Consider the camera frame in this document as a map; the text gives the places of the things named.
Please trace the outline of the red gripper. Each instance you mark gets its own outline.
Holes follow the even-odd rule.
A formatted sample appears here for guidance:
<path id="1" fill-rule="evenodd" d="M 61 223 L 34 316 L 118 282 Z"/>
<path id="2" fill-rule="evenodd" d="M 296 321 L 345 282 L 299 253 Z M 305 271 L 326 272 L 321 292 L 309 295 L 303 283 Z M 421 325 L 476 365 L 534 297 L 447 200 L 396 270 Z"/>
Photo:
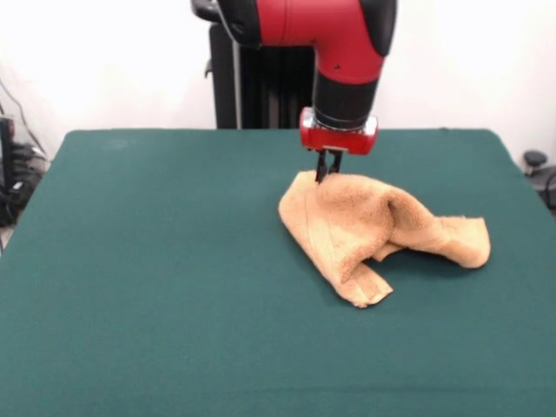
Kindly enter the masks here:
<path id="1" fill-rule="evenodd" d="M 378 132 L 378 119 L 374 116 L 370 116 L 360 129 L 338 130 L 319 124 L 312 107 L 305 107 L 300 115 L 301 145 L 305 149 L 318 151 L 315 171 L 317 183 L 321 183 L 327 174 L 340 172 L 343 152 L 359 156 L 368 155 Z M 327 150 L 334 157 L 330 166 L 327 164 Z"/>

